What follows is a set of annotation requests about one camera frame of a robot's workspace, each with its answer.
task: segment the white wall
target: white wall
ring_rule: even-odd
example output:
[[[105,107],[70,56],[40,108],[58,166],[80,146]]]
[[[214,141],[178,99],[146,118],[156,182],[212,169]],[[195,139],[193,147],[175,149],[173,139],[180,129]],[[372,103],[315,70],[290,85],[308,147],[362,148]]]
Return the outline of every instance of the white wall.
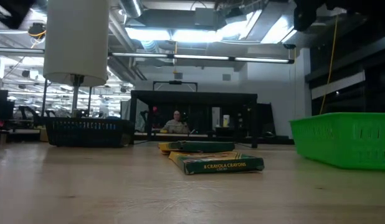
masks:
[[[152,80],[173,80],[173,68],[140,68],[150,81],[136,83],[136,90],[152,90]],[[271,103],[277,135],[292,138],[289,121],[311,115],[311,96],[305,75],[310,72],[310,51],[302,49],[296,65],[247,63],[240,72],[233,68],[180,67],[184,82],[198,82],[199,91],[256,93],[258,103]],[[232,80],[222,81],[222,74]],[[159,90],[192,91],[188,86],[163,85]]]

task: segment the green plastic basket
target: green plastic basket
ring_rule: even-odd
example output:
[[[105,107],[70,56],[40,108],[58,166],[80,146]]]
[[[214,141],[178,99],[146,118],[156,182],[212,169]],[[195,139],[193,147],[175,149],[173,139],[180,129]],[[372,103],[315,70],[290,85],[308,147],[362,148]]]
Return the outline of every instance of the green plastic basket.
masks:
[[[299,155],[344,169],[385,170],[385,113],[329,113],[291,127]]]

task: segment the black plastic basket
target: black plastic basket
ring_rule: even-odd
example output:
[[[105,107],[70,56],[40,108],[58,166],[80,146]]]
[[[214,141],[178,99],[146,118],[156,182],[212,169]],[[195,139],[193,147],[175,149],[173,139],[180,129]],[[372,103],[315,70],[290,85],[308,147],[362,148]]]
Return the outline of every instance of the black plastic basket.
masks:
[[[46,118],[49,143],[53,146],[122,147],[135,131],[127,120],[94,118]]]

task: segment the wooden table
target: wooden table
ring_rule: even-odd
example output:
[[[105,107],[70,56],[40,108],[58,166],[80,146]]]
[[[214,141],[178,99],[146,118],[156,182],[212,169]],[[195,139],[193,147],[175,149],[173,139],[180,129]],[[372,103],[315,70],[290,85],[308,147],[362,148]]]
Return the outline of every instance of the wooden table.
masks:
[[[156,144],[0,148],[0,223],[385,223],[385,172],[339,170],[290,146],[238,151],[249,174],[184,175]]]

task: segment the person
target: person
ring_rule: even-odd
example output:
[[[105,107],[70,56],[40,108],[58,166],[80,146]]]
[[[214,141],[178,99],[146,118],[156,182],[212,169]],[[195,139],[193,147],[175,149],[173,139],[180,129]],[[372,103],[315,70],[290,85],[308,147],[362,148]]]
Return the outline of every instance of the person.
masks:
[[[189,129],[188,125],[185,122],[180,121],[180,112],[175,111],[173,113],[173,119],[168,121],[165,124],[165,127],[162,130],[167,131],[168,133],[174,134],[188,134]]]

